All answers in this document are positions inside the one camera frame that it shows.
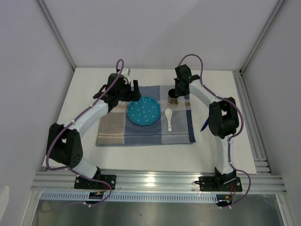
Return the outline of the purple knife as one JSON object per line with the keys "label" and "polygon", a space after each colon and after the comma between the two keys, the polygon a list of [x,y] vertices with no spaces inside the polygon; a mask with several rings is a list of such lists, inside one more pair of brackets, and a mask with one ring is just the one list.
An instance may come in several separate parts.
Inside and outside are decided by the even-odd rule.
{"label": "purple knife", "polygon": [[207,120],[205,121],[205,123],[204,123],[204,125],[202,126],[202,128],[201,128],[201,130],[200,130],[200,131],[203,131],[203,130],[205,130],[205,129],[206,129],[206,127],[208,126],[208,124],[209,124],[209,119],[207,119]]}

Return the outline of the brown mug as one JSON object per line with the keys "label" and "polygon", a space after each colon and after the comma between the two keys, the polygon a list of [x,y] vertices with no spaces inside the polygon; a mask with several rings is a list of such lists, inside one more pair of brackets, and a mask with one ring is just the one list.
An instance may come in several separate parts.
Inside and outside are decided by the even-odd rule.
{"label": "brown mug", "polygon": [[168,92],[168,102],[171,105],[178,105],[178,96],[175,94],[175,89],[170,89]]}

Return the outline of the teal dotted plate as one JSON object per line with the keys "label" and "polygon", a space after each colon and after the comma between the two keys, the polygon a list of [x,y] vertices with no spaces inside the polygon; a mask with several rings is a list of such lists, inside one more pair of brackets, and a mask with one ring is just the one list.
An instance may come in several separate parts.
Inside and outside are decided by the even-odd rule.
{"label": "teal dotted plate", "polygon": [[160,115],[160,104],[151,97],[141,97],[139,101],[132,101],[127,108],[130,121],[139,126],[151,125]]}

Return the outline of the white ceramic spoon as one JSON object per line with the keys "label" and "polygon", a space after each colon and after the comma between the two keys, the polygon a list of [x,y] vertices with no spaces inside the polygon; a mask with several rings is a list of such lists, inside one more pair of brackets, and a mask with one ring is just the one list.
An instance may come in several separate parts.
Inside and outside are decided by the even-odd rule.
{"label": "white ceramic spoon", "polygon": [[170,108],[165,110],[165,116],[168,124],[168,131],[172,131],[171,119],[172,119],[173,111]]}

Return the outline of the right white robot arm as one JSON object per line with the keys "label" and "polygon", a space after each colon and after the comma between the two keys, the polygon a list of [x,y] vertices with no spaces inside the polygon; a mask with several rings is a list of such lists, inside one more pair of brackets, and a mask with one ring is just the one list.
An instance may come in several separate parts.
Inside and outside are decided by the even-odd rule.
{"label": "right white robot arm", "polygon": [[187,65],[175,68],[175,94],[196,96],[208,107],[208,126],[215,136],[217,147],[217,166],[213,177],[200,177],[197,183],[200,190],[223,191],[237,179],[237,172],[231,162],[231,136],[236,134],[239,126],[238,111],[234,98],[222,98],[212,92],[198,75],[192,75]]}

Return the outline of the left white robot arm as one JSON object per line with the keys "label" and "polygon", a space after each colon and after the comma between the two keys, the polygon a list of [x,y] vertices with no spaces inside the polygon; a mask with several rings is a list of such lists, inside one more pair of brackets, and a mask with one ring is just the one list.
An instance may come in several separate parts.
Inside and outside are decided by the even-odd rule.
{"label": "left white robot arm", "polygon": [[57,170],[70,170],[84,178],[90,188],[98,188],[102,181],[101,170],[83,156],[81,139],[119,102],[138,101],[140,97],[137,80],[129,82],[121,72],[112,73],[107,84],[93,96],[94,101],[78,116],[65,124],[54,123],[50,126],[45,160],[47,168],[55,170],[49,164],[49,160],[53,160],[62,164]]}

